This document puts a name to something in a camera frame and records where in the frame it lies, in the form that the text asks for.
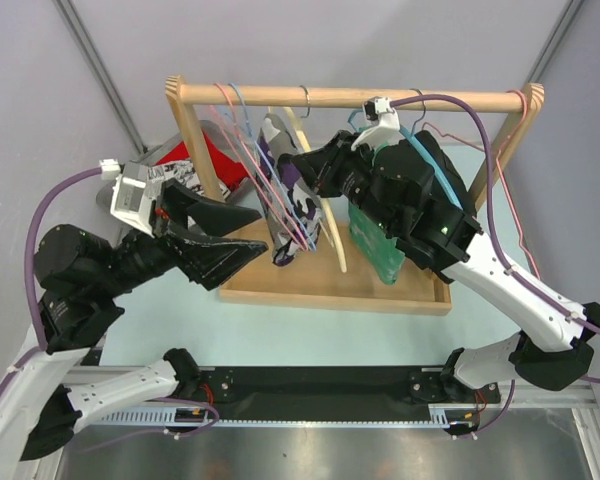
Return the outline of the cream wooden hanger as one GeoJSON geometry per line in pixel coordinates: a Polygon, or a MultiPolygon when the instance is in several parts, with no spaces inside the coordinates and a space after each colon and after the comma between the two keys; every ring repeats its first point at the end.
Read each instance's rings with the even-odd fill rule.
{"type": "MultiPolygon", "coordinates": [[[[299,149],[302,153],[308,153],[311,151],[308,138],[304,132],[302,121],[307,119],[311,111],[310,95],[309,90],[304,85],[300,85],[299,88],[303,91],[306,104],[306,113],[300,117],[296,116],[291,107],[283,106],[282,109],[285,112],[288,120],[291,123],[292,129],[299,142],[299,149]]],[[[340,236],[339,228],[333,214],[333,210],[330,202],[327,199],[321,199],[321,209],[324,215],[324,219],[320,221],[322,229],[325,231],[327,240],[331,247],[335,250],[339,268],[342,273],[348,272],[348,265],[346,261],[346,254],[343,246],[343,242],[340,236]]]]}

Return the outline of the red trousers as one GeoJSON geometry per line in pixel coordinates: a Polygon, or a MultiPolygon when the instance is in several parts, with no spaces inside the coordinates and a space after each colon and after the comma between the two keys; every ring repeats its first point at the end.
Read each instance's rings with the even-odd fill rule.
{"type": "MultiPolygon", "coordinates": [[[[204,135],[207,149],[219,181],[229,192],[236,191],[247,177],[244,166],[219,150],[213,142],[204,135]]],[[[190,156],[183,142],[180,142],[171,152],[166,154],[157,165],[189,162],[190,156]]]]}

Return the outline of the black white print trousers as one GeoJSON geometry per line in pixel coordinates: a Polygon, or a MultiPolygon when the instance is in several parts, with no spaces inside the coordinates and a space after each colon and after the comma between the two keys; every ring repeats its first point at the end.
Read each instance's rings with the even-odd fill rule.
{"type": "Polygon", "coordinates": [[[176,180],[198,195],[206,195],[190,160],[178,160],[149,167],[144,195],[155,200],[160,195],[162,184],[169,180],[176,180]]]}

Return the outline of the purple camouflage trousers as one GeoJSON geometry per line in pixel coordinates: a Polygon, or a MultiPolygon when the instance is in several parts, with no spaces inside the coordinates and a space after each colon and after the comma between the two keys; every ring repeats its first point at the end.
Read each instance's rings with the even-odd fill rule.
{"type": "Polygon", "coordinates": [[[257,136],[256,153],[264,174],[258,179],[263,189],[259,200],[273,241],[272,263],[285,267],[300,251],[316,249],[323,212],[319,199],[291,163],[299,151],[278,115],[265,115],[257,136]]]}

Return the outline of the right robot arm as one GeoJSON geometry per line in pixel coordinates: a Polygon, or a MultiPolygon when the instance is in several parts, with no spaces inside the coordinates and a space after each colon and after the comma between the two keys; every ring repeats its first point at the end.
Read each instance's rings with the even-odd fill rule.
{"type": "Polygon", "coordinates": [[[600,305],[565,298],[504,252],[429,132],[371,148],[364,134],[341,130],[291,162],[319,197],[345,197],[418,268],[460,282],[518,325],[503,341],[450,354],[441,376],[449,399],[464,401],[492,380],[560,391],[587,376],[600,305]]]}

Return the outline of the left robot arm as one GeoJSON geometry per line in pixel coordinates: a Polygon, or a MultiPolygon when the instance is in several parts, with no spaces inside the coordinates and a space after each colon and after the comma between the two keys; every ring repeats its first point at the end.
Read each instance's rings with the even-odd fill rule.
{"type": "Polygon", "coordinates": [[[74,389],[63,381],[122,316],[119,296],[171,269],[213,290],[263,254],[266,243],[235,237],[259,217],[254,209],[205,198],[169,180],[117,246],[71,224],[49,230],[33,256],[43,288],[36,298],[35,343],[0,383],[0,458],[39,459],[121,407],[194,397],[201,373],[183,348],[101,386],[74,389]]]}

